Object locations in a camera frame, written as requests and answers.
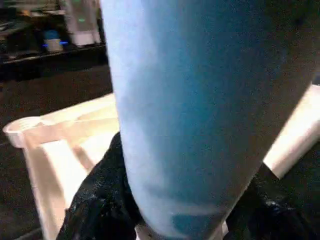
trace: black surface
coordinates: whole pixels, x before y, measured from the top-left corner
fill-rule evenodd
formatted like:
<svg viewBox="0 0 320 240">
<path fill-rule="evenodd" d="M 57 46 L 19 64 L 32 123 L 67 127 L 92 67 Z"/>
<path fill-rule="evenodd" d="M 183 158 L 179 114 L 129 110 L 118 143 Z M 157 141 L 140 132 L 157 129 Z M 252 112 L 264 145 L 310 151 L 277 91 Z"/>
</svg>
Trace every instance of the black surface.
<svg viewBox="0 0 320 240">
<path fill-rule="evenodd" d="M 20 237 L 40 227 L 21 150 L 0 145 L 0 239 Z"/>
</svg>

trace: black fabric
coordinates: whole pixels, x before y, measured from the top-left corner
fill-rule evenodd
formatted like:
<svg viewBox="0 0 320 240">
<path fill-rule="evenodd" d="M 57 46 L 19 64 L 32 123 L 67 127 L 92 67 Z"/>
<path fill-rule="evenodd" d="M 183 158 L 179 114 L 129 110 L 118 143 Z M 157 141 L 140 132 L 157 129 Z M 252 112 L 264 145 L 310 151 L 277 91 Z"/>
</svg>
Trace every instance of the black fabric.
<svg viewBox="0 0 320 240">
<path fill-rule="evenodd" d="M 66 211 L 57 240 L 135 240 L 141 215 L 127 180 L 118 132 Z"/>
</svg>

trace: blue cylinder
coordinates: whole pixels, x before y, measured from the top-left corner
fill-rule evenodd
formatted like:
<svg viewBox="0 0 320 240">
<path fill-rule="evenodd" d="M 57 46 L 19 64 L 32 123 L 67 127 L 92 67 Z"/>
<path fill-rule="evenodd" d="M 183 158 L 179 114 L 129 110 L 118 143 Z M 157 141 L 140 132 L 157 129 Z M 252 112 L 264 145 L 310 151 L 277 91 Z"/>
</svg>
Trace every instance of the blue cylinder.
<svg viewBox="0 0 320 240">
<path fill-rule="evenodd" d="M 101 5 L 134 199 L 163 239 L 205 239 L 249 184 L 310 81 L 298 83 L 291 98 L 273 97 L 275 86 L 289 95 L 277 77 L 291 61 L 298 13 L 279 17 L 263 0 Z M 270 106 L 289 99 L 274 124 Z"/>
</svg>

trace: white plastic part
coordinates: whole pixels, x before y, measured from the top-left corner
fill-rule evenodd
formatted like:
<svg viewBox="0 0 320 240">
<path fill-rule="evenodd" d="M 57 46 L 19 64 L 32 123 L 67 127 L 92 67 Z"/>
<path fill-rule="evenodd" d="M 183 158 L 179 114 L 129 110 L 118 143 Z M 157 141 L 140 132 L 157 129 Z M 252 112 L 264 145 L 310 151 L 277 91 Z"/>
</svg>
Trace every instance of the white plastic part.
<svg viewBox="0 0 320 240">
<path fill-rule="evenodd" d="M 88 172 L 65 140 L 44 143 L 40 147 L 55 173 L 58 184 L 63 189 L 66 208 L 68 208 Z"/>
<path fill-rule="evenodd" d="M 29 116 L 20 118 L 13 122 L 10 122 L 3 128 L 3 132 L 8 137 L 10 143 L 15 148 L 24 148 L 25 140 L 23 132 L 27 129 L 34 128 L 39 124 L 48 124 L 48 121 L 43 121 L 39 116 Z"/>
<path fill-rule="evenodd" d="M 320 138 L 320 86 L 311 85 L 263 162 L 281 179 Z"/>
</svg>

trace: blue tube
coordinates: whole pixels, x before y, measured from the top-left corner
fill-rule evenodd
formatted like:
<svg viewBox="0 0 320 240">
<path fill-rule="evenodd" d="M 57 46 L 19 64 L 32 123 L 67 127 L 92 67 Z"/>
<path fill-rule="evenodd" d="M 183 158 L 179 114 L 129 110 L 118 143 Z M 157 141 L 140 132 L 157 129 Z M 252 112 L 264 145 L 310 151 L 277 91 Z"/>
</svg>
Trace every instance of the blue tube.
<svg viewBox="0 0 320 240">
<path fill-rule="evenodd" d="M 293 13 L 262 0 L 101 5 L 134 199 L 163 239 L 205 239 L 309 84 L 315 46 L 292 50 Z"/>
</svg>

